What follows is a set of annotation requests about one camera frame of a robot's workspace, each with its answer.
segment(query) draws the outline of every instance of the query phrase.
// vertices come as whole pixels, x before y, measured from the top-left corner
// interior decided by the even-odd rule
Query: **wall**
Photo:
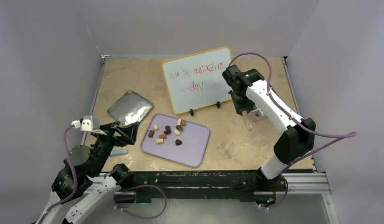
[[[102,54],[178,56],[229,46],[286,56],[319,0],[75,0]]]
[[[70,0],[0,0],[0,224],[38,219],[101,67]]]
[[[288,64],[319,131],[359,133],[314,157],[341,223],[384,223],[384,0],[320,1]]]

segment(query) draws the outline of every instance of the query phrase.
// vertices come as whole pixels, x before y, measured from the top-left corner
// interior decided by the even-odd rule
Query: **beige table surface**
[[[164,60],[166,59],[107,58],[93,110],[93,114],[99,115],[100,123],[114,122],[107,110],[128,90],[147,98],[154,104],[154,108],[141,122],[136,144],[126,146],[129,153],[109,157],[103,171],[110,171],[117,163],[125,163],[132,171],[258,169],[273,155],[273,146],[279,134],[272,122],[265,119],[253,123],[253,129],[249,132],[243,118],[235,113],[232,101],[222,103],[220,109],[216,106],[199,109],[193,117],[189,113],[174,115],[162,74],[161,64]],[[269,61],[273,69],[273,88],[295,110],[281,59],[270,58]],[[235,63],[241,71],[255,68],[265,78],[268,77],[269,70],[262,59],[245,57],[237,59]],[[176,116],[210,128],[210,137],[200,166],[192,168],[141,151],[142,137],[156,113]],[[89,135],[85,144],[90,145],[94,141],[95,138]],[[292,168],[312,168],[312,164],[307,158]]]

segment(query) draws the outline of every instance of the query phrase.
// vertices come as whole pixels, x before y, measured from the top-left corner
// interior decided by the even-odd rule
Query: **table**
[[[174,115],[161,68],[165,60],[167,59],[107,58],[93,109],[93,114],[99,115],[100,123],[114,122],[107,110],[129,90],[150,100],[154,108],[141,121],[136,144],[126,146],[129,153],[109,157],[103,171],[110,171],[117,163],[124,163],[133,171],[258,169],[273,155],[273,146],[279,134],[272,122],[265,119],[253,123],[252,131],[249,132],[243,118],[235,113],[232,101],[222,103],[220,109],[213,105],[196,110],[193,117],[189,113]],[[281,58],[269,58],[269,61],[273,69],[271,85],[279,97],[296,111]],[[255,68],[265,78],[268,76],[267,65],[260,58],[242,57],[235,64],[241,71]],[[176,116],[210,128],[210,137],[200,166],[192,168],[141,151],[142,137],[156,113]],[[89,135],[85,144],[90,145],[94,141],[95,138]],[[310,158],[306,158],[292,168],[312,168],[312,163]]]

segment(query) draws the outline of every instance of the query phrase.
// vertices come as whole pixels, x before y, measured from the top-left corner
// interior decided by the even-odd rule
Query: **chocolate candy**
[[[154,137],[154,133],[155,133],[154,131],[150,130],[149,134],[148,134],[148,137],[150,137],[150,138]]]
[[[182,126],[181,125],[177,125],[176,126],[176,129],[179,130],[180,132],[182,131]]]
[[[176,140],[176,146],[179,146],[179,145],[181,145],[181,144],[182,144],[182,141],[179,140],[179,139],[177,139],[177,140]]]

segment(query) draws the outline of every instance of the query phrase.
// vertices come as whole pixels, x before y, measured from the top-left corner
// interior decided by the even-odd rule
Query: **lavender tray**
[[[179,162],[191,167],[197,167],[203,160],[206,149],[210,129],[207,126],[194,122],[186,121],[180,136],[174,134],[178,118],[157,113],[153,116],[151,123],[141,142],[141,150],[145,153],[156,155],[168,160]],[[159,126],[159,130],[155,131],[154,137],[148,137],[150,130],[154,125]],[[171,127],[171,133],[166,136],[164,143],[156,144],[160,134],[163,134],[165,126]],[[175,141],[179,139],[182,145],[176,146]]]

